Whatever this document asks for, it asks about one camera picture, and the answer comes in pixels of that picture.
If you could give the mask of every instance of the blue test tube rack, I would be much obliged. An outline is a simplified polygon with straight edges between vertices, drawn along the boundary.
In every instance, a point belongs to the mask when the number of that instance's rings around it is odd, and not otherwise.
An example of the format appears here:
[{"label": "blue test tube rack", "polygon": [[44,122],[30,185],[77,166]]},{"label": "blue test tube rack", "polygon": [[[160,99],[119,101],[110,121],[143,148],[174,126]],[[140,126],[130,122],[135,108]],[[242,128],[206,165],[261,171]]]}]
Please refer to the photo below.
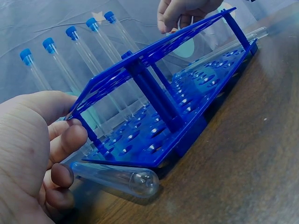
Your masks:
[{"label": "blue test tube rack", "polygon": [[[207,126],[204,112],[221,93],[240,65],[257,51],[256,40],[248,42],[244,33],[230,15],[220,13],[194,23],[146,48],[127,52],[120,62],[92,78],[65,119],[77,118],[87,129],[88,137],[98,150],[83,160],[135,167],[158,167],[170,152],[183,156]],[[224,18],[240,46],[205,64],[198,60],[173,76],[172,83],[156,66],[174,49],[196,34]],[[149,73],[151,66],[164,83],[162,90]],[[129,121],[114,130],[102,141],[84,121],[81,113],[101,100],[115,88],[133,79],[149,100]]]}]

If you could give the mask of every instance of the hand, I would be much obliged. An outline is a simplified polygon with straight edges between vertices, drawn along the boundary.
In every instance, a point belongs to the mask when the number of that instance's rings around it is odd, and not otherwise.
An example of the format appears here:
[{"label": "hand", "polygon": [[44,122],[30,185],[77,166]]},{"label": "hand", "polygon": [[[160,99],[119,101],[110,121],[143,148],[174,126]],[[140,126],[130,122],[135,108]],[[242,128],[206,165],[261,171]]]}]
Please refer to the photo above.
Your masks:
[{"label": "hand", "polygon": [[59,91],[17,96],[0,104],[0,222],[53,223],[74,206],[74,176],[59,164],[87,140],[65,116],[76,97]]},{"label": "hand", "polygon": [[168,33],[173,28],[187,27],[193,22],[198,22],[216,10],[223,0],[161,0],[157,19],[161,33]]}]

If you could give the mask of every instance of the wooden table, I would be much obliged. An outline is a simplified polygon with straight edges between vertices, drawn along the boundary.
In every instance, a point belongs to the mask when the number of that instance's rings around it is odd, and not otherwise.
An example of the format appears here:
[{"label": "wooden table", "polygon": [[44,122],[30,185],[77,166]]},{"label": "wooden table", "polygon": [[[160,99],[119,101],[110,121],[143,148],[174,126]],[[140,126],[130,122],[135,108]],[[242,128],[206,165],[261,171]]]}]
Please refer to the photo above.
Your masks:
[{"label": "wooden table", "polygon": [[299,2],[261,26],[270,35],[157,198],[76,186],[63,223],[299,223]]}]

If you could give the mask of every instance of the test tube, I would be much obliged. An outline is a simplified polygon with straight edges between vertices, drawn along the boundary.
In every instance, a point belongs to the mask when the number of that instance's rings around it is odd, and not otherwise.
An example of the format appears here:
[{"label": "test tube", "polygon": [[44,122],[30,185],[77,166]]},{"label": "test tube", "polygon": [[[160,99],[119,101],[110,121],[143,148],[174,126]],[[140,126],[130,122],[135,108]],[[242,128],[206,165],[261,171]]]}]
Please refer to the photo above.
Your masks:
[{"label": "test tube", "polygon": [[[78,53],[81,55],[82,59],[84,60],[84,62],[86,63],[86,65],[88,66],[88,68],[90,69],[92,74],[94,76],[96,76],[100,72],[102,72],[103,69],[102,69],[101,65],[99,64],[99,62],[97,61],[95,56],[92,54],[92,52],[90,51],[88,46],[85,44],[85,42],[81,38],[79,38],[76,28],[74,26],[71,26],[71,27],[67,28],[67,30],[65,32],[74,41],[75,47],[76,47]],[[112,101],[113,105],[116,107],[118,112],[122,115],[122,117],[125,120],[128,120],[127,116],[122,112],[122,109],[117,104],[115,99],[111,96],[111,94],[108,94],[108,97],[110,98],[110,100]],[[119,97],[120,97],[121,101],[123,101],[124,105],[126,105],[122,96],[119,96]]]},{"label": "test tube", "polygon": [[[110,22],[110,24],[113,25],[117,33],[120,35],[122,42],[125,46],[127,46],[128,50],[131,50],[133,53],[139,51],[138,46],[134,42],[134,40],[131,38],[131,36],[127,33],[121,22],[115,17],[113,12],[107,12],[104,15],[105,19]],[[155,73],[155,71],[148,67],[149,72],[152,74],[152,76],[155,78],[155,80],[159,83],[161,88],[165,89],[164,85],[160,81],[159,77]]]},{"label": "test tube", "polygon": [[150,169],[74,162],[73,172],[85,179],[140,198],[155,195],[159,178]]},{"label": "test tube", "polygon": [[[250,42],[254,39],[259,40],[259,39],[267,36],[268,34],[269,34],[268,28],[260,27],[259,29],[256,29],[256,30],[246,34],[245,36],[246,36],[247,40]],[[228,44],[225,44],[222,47],[219,47],[216,50],[213,50],[211,53],[206,54],[205,56],[200,58],[196,63],[193,63],[192,65],[188,66],[188,69],[193,69],[196,66],[211,60],[215,56],[226,53],[226,52],[230,51],[231,49],[234,49],[240,45],[241,45],[241,43],[239,42],[239,40],[234,40]]]},{"label": "test tube", "polygon": [[[80,95],[80,93],[84,89],[84,85],[78,82],[78,79],[76,79],[75,74],[71,70],[71,68],[68,66],[64,58],[61,56],[61,54],[58,52],[55,43],[52,38],[47,38],[43,41],[43,46],[47,50],[48,53],[51,54],[53,57],[55,63],[61,70],[61,75],[65,79],[66,83],[69,84],[72,92],[77,97]],[[86,114],[82,114],[84,118],[92,118],[90,122],[93,122],[96,124],[96,126],[100,129],[100,131],[105,135],[107,133],[106,130],[103,130],[103,127],[101,125],[101,121],[103,122],[105,119],[101,117],[100,113],[96,113],[95,110],[91,107],[86,111]]]},{"label": "test tube", "polygon": [[[95,20],[95,18],[92,17],[89,20],[87,20],[86,25],[93,32],[93,35],[94,35],[95,39],[98,41],[98,43],[101,45],[103,50],[106,52],[106,54],[108,55],[111,63],[112,64],[118,63],[121,60],[121,55],[118,53],[118,51],[113,46],[113,44],[111,43],[111,41],[109,40],[107,35],[103,32],[103,30],[100,29],[100,27],[99,27],[97,21]],[[138,92],[137,92],[136,88],[139,88],[139,87],[137,85],[133,86],[130,83],[130,81],[131,80],[127,81],[124,85],[127,85],[128,88],[130,88],[131,91],[133,91],[135,93],[135,95],[138,96]],[[142,103],[142,101],[139,97],[137,97],[137,100],[139,101],[139,103],[143,107],[146,106],[145,104]]]},{"label": "test tube", "polygon": [[[30,49],[24,49],[20,53],[20,58],[25,63],[25,65],[30,67],[30,70],[34,76],[34,82],[39,91],[53,90],[49,82],[46,80],[45,75],[35,65]],[[83,155],[88,155],[93,151],[93,149],[90,145],[87,144],[87,146],[82,147],[80,151],[82,152]]]}]

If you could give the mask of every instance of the blue cap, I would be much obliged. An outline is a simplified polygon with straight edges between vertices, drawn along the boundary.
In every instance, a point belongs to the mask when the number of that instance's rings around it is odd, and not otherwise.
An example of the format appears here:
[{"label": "blue cap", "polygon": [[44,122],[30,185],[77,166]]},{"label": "blue cap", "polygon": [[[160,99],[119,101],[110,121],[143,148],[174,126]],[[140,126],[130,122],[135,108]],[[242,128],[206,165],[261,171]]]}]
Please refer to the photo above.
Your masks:
[{"label": "blue cap", "polygon": [[107,21],[109,21],[110,23],[115,23],[116,22],[116,19],[115,19],[115,16],[114,16],[114,13],[113,12],[106,12],[105,15],[104,15],[105,19]]},{"label": "blue cap", "polygon": [[93,25],[94,23],[97,23],[97,21],[95,20],[95,18],[92,17],[86,21],[86,26],[90,28],[90,26]]},{"label": "blue cap", "polygon": [[22,61],[25,63],[25,65],[30,65],[32,63],[33,58],[27,58],[27,56],[31,55],[31,51],[27,48],[21,51],[20,57]]},{"label": "blue cap", "polygon": [[76,37],[74,36],[74,32],[77,31],[77,29],[74,26],[68,27],[65,31],[65,33],[73,40],[76,40]]},{"label": "blue cap", "polygon": [[52,44],[54,44],[54,41],[51,37],[47,38],[43,41],[43,47],[50,53],[54,53],[55,50],[52,48]]},{"label": "blue cap", "polygon": [[29,48],[22,50],[21,53],[20,53],[20,57],[21,57],[22,61],[23,61],[28,55],[31,55],[31,51],[29,50]]}]

